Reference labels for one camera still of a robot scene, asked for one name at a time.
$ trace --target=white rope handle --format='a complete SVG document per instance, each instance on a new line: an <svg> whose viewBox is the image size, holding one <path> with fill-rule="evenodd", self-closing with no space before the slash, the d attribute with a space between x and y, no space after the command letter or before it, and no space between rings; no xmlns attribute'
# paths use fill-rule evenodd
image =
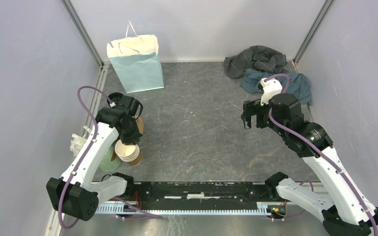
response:
<svg viewBox="0 0 378 236"><path fill-rule="evenodd" d="M135 36L139 37L138 34L135 32L134 27L133 27L132 24L131 24L131 21L128 21L128 25L126 26L125 38L128 37L129 26L131 26L131 29L132 29L132 31L134 31Z"/></svg>

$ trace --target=white wall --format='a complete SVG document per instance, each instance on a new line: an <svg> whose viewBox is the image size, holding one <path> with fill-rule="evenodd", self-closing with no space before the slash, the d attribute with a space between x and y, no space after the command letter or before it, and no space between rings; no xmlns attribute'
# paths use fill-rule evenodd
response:
<svg viewBox="0 0 378 236"><path fill-rule="evenodd" d="M299 62L312 111L378 206L378 1L338 0Z"/></svg>
<svg viewBox="0 0 378 236"><path fill-rule="evenodd" d="M263 45L292 59L324 0L72 0L104 61L106 44L155 34L161 60L224 60Z"/></svg>
<svg viewBox="0 0 378 236"><path fill-rule="evenodd" d="M98 66L59 0L0 0L0 236L44 234ZM90 93L84 93L88 102Z"/></svg>

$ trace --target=paper cup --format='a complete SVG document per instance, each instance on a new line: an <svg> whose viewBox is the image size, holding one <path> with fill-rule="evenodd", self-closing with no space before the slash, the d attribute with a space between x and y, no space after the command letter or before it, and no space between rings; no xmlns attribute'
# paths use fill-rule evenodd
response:
<svg viewBox="0 0 378 236"><path fill-rule="evenodd" d="M115 144L115 153L121 160L133 166L140 164L141 153L138 145L124 145L121 140Z"/></svg>
<svg viewBox="0 0 378 236"><path fill-rule="evenodd" d="M138 126L138 131L140 131L140 134L143 134L144 132L144 122L143 120L139 117L135 120L135 122L137 123L137 126Z"/></svg>

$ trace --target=blue cloth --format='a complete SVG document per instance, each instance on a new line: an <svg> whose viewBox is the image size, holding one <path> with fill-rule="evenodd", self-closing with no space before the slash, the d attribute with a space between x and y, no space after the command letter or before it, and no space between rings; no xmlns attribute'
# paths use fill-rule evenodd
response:
<svg viewBox="0 0 378 236"><path fill-rule="evenodd" d="M127 93L164 88L163 71L156 53L110 58Z"/></svg>
<svg viewBox="0 0 378 236"><path fill-rule="evenodd" d="M286 93L295 95L295 97L298 98L301 103L311 104L311 89L308 78L301 73L288 72L285 74L290 78L289 87L287 88ZM259 83L262 78L267 78L272 75L273 74L266 72L247 69L243 78L241 79L240 85L249 93L263 93L263 91L258 89L257 83ZM285 77L276 77L276 79L281 83L283 88L286 86Z"/></svg>

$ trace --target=gray floor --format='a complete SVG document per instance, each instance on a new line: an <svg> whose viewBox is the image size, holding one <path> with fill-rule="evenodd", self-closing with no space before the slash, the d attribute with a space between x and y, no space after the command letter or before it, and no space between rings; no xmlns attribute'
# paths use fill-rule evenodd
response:
<svg viewBox="0 0 378 236"><path fill-rule="evenodd" d="M291 63L287 66L294 71ZM162 67L164 88L130 94L144 105L145 130L139 143L143 160L138 166L122 162L113 172L136 181L264 181L277 171L297 181L318 180L276 133L244 130L242 104L260 95L247 93L239 79L226 77L221 62ZM112 67L103 91L125 92ZM94 179L104 174L98 169Z"/></svg>

